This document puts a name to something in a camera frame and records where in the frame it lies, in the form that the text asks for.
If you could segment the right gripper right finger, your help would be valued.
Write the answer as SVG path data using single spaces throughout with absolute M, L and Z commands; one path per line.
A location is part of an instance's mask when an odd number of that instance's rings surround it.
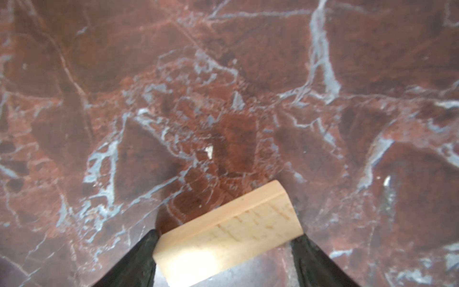
M 306 234 L 290 245 L 300 287 L 360 287 Z

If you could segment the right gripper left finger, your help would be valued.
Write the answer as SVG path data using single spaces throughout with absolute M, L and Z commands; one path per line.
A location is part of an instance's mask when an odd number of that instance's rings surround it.
M 156 270 L 153 252 L 158 240 L 158 231 L 150 230 L 93 286 L 153 287 Z

